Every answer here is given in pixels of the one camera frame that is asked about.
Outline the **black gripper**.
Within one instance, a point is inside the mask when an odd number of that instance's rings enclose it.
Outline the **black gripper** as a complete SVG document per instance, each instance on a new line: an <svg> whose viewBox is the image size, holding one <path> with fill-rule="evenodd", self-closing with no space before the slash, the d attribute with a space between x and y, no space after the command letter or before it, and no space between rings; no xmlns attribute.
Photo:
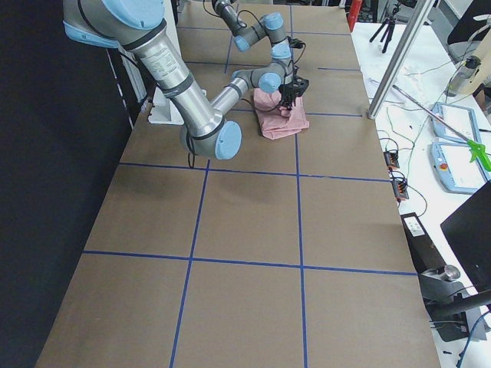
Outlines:
<svg viewBox="0 0 491 368"><path fill-rule="evenodd" d="M279 92L281 94L282 110L292 111L293 102L295 101L295 86L292 84L283 84L279 87Z"/></svg>

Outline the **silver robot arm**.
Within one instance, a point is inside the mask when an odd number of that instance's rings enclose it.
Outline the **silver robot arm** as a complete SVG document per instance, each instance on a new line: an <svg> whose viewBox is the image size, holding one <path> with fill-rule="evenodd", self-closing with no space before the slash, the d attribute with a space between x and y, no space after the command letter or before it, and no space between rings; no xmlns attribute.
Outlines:
<svg viewBox="0 0 491 368"><path fill-rule="evenodd" d="M240 126L226 113L253 88L281 94L278 105L291 109L301 91L297 67L280 13L263 15L248 26L230 1L212 3L216 15L232 32L240 51L267 38L272 47L267 67L240 70L213 100L208 100L166 34L162 1L65 1L64 30L73 41L101 48L118 48L135 55L183 118L181 140L193 155L233 158L242 142Z"/></svg>
<svg viewBox="0 0 491 368"><path fill-rule="evenodd" d="M239 51L249 50L264 38L269 40L272 61L268 66L251 72L250 80L254 88L272 93L282 85L292 82L295 65L290 37L285 31L280 13L263 15L255 20L254 25L247 25L231 1L213 1L212 7L216 16L220 17L232 32L233 42Z"/></svg>

